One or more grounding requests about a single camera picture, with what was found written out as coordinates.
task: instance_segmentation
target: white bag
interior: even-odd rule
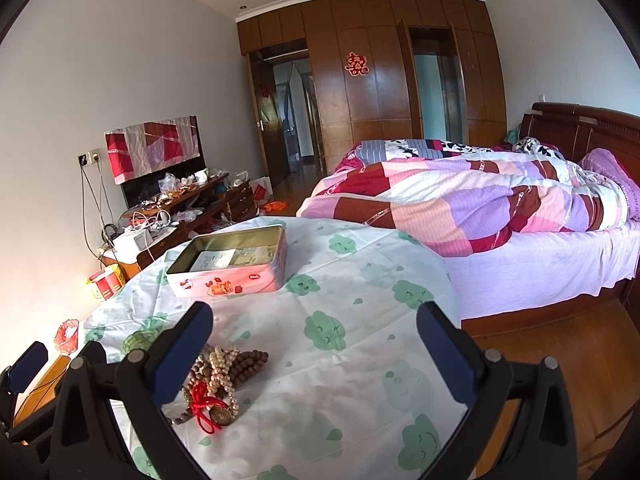
[[[254,194],[255,202],[265,204],[273,196],[273,189],[271,188],[271,179],[268,176],[262,176],[249,182],[251,191]]]

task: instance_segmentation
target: bed sheet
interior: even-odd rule
[[[445,258],[462,319],[597,296],[636,275],[640,223],[608,232],[513,233],[502,247]]]
[[[216,480],[417,478],[466,411],[415,327],[415,309],[432,298],[460,325],[443,259],[397,230],[334,220],[258,218],[231,229],[273,223],[286,226],[287,285],[202,298],[214,312],[209,342],[267,351],[268,364],[238,389],[231,426],[207,436],[192,419],[175,431]],[[83,322],[81,336],[99,340],[110,362],[190,306],[164,274],[180,250]],[[180,397],[167,415],[185,408]],[[136,465],[157,478],[124,407],[114,411]]]

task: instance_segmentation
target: red string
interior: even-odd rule
[[[191,403],[189,407],[195,415],[198,424],[202,431],[207,434],[213,434],[216,430],[221,430],[222,427],[219,424],[216,424],[211,420],[207,415],[202,413],[202,410],[206,410],[211,406],[222,406],[225,409],[229,409],[228,404],[224,400],[215,399],[214,397],[209,397],[206,395],[207,393],[207,385],[203,382],[197,383],[193,390],[191,391]],[[202,421],[206,422],[209,425],[209,428],[205,428]]]

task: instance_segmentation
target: wall socket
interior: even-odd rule
[[[87,164],[95,164],[99,160],[100,160],[100,155],[98,154],[97,149],[83,153],[82,155],[78,155],[78,164],[80,164],[80,166],[86,166]]]

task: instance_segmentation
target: pink quilt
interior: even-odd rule
[[[620,186],[542,155],[472,153],[377,162],[322,179],[297,212],[404,231],[441,256],[467,256],[516,232],[608,230],[626,222]]]
[[[104,135],[116,184],[200,155],[195,117],[136,124]]]

